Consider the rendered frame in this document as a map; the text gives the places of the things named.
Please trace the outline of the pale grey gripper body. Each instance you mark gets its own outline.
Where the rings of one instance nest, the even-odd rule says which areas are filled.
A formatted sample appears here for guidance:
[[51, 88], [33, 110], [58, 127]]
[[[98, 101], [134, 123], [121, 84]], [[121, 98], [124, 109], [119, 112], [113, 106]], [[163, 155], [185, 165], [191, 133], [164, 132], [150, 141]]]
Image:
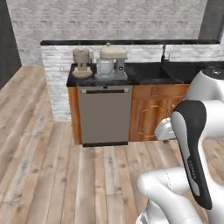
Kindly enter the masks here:
[[154, 131], [155, 137], [157, 140], [163, 142], [169, 142], [171, 139], [175, 139], [176, 136], [172, 129], [171, 118], [164, 118], [156, 127]]

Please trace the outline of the cream and grey stand mixer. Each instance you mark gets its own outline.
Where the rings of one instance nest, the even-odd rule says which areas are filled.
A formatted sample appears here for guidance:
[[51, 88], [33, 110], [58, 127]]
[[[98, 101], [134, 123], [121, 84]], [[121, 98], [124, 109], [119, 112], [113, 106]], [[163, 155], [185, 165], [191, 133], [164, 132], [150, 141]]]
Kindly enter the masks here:
[[127, 80], [124, 62], [128, 58], [124, 47], [107, 43], [100, 49], [100, 57], [96, 60], [96, 75], [99, 80]]

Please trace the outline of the wooden cupboard door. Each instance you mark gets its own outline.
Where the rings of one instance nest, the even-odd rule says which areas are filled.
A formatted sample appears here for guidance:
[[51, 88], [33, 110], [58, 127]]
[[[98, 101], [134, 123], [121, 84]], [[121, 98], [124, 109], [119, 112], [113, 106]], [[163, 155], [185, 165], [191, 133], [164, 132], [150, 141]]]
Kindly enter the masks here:
[[131, 102], [129, 140], [131, 142], [154, 141], [158, 124], [169, 117], [183, 97], [163, 100], [133, 100]]

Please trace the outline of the wooden drawer front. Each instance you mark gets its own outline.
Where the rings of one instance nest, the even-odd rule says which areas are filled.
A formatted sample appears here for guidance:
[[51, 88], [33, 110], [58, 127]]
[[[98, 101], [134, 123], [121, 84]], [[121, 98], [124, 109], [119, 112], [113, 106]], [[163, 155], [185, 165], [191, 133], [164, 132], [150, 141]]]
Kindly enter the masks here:
[[183, 97], [189, 88], [188, 84], [171, 85], [136, 85], [132, 88], [132, 99], [163, 99], [170, 97]]

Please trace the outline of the black sink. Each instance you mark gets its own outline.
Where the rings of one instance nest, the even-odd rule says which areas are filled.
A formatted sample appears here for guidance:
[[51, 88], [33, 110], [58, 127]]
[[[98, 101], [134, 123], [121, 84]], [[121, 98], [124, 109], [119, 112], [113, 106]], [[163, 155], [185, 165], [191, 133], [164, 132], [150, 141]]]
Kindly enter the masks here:
[[137, 63], [136, 76], [141, 82], [171, 83], [173, 78], [162, 68], [159, 62]]

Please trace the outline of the grey dishwasher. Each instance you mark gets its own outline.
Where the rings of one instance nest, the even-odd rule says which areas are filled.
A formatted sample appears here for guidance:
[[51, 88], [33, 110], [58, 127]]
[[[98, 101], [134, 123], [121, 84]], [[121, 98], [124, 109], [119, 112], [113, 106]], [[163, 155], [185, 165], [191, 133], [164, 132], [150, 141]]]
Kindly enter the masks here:
[[[124, 89], [128, 93], [82, 94], [81, 89]], [[132, 86], [78, 87], [80, 128], [84, 147], [127, 145]]]

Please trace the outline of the dark sink tap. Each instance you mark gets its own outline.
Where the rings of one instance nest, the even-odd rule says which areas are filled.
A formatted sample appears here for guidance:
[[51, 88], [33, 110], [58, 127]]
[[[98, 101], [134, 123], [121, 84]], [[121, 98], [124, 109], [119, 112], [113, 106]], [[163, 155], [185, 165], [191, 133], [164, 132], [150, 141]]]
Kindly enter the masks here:
[[165, 57], [166, 43], [163, 44], [162, 49], [161, 63], [170, 62], [171, 55], [169, 54], [167, 58]]

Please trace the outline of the wooden cabinet side panel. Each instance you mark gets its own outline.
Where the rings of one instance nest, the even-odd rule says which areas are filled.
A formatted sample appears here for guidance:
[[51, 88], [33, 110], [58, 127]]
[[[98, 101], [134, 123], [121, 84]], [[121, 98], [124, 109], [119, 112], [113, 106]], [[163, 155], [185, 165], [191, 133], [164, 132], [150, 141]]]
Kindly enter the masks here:
[[73, 141], [75, 144], [82, 144], [78, 88], [68, 87], [67, 91], [68, 91], [70, 113], [71, 113], [71, 119], [72, 119]]

